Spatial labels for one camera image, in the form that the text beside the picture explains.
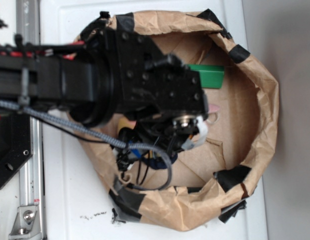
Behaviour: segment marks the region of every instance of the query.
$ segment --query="bolt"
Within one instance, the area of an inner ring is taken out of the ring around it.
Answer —
[[[129,36],[129,34],[128,34],[127,32],[123,32],[123,33],[121,34],[121,38],[122,38],[123,40],[127,41],[127,40],[130,38],[130,36]]]
[[[144,42],[144,37],[143,37],[143,36],[138,36],[137,42],[138,42],[139,44],[142,44],[142,43]]]
[[[143,73],[143,75],[141,76],[145,81],[147,81],[149,78],[150,78],[150,76],[149,76],[149,74],[147,73],[147,72],[144,72]]]
[[[191,83],[192,83],[192,84],[197,84],[197,79],[196,79],[195,77],[193,77],[193,78],[191,79]]]
[[[186,128],[189,125],[189,123],[188,122],[182,122],[180,125],[182,128]]]
[[[200,100],[200,95],[199,95],[198,93],[195,93],[194,99],[195,99],[196,101]]]
[[[132,71],[132,70],[128,70],[128,71],[126,72],[126,76],[127,76],[129,79],[133,78],[133,76],[134,76],[133,71]]]
[[[173,74],[168,74],[167,75],[167,79],[169,80],[169,81],[172,81],[173,79],[174,79],[174,75]]]
[[[18,233],[19,235],[24,235],[24,234],[27,234],[28,231],[26,230],[25,227],[22,227],[22,228],[19,228],[19,229],[17,230],[17,233]]]
[[[26,222],[30,223],[34,220],[35,214],[34,214],[34,212],[27,210],[26,212],[24,212],[23,217],[24,217]]]

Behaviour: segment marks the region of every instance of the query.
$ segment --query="green object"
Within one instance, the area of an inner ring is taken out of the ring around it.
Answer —
[[[212,65],[188,65],[191,70],[198,71],[202,88],[220,89],[223,84],[224,67]]]

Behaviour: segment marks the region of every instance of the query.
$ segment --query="black electrical tape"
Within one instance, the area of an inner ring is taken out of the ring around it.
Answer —
[[[240,202],[236,203],[234,207],[229,209],[228,211],[222,213],[218,219],[221,220],[223,223],[227,223],[228,220],[230,220],[231,217],[235,217],[238,210],[246,209],[246,201],[241,200]]]
[[[123,15],[116,15],[116,24],[117,30],[133,33],[135,27],[134,14],[130,12]]]
[[[226,193],[232,187],[242,183],[250,171],[250,167],[238,165],[230,170],[214,172],[214,177]]]
[[[232,38],[232,35],[227,31],[227,29],[224,27],[224,25],[221,23],[221,21],[217,18],[215,13],[212,12],[212,10],[207,9],[207,10],[203,11],[202,13],[200,13],[199,15],[197,15],[197,17],[200,18],[200,19],[209,20],[209,21],[217,24],[218,26],[223,28],[223,30],[220,31],[220,34],[223,37],[225,37],[227,39],[231,39]]]
[[[113,201],[113,206],[117,212],[117,219],[120,221],[139,222],[142,215],[139,214],[139,208],[145,197],[145,194],[135,193],[125,189],[118,178],[114,181],[114,189],[118,195],[110,190],[109,196]]]
[[[229,51],[228,55],[234,63],[240,64],[244,62],[251,55],[251,53],[241,45],[237,44]]]

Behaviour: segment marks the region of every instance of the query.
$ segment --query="brown paper bag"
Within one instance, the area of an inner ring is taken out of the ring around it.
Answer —
[[[117,15],[107,22],[114,29],[151,36],[164,54],[173,52],[186,64],[225,66],[222,88],[205,89],[209,102],[221,107],[220,121],[210,128],[204,145],[178,155],[168,189],[138,192],[125,187],[136,183],[138,162],[121,179],[109,145],[81,142],[109,191],[117,217],[178,231],[194,229],[218,216],[226,222],[253,194],[274,155],[277,81],[234,43],[209,9],[200,15],[141,11]],[[95,130],[116,137],[119,117],[115,115],[105,127]],[[166,170],[150,169],[142,186],[156,188],[166,179]]]

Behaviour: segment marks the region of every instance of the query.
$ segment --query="metal bracket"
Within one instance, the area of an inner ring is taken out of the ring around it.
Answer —
[[[37,205],[20,206],[18,208],[15,223],[8,239],[42,239],[40,216],[38,214]]]

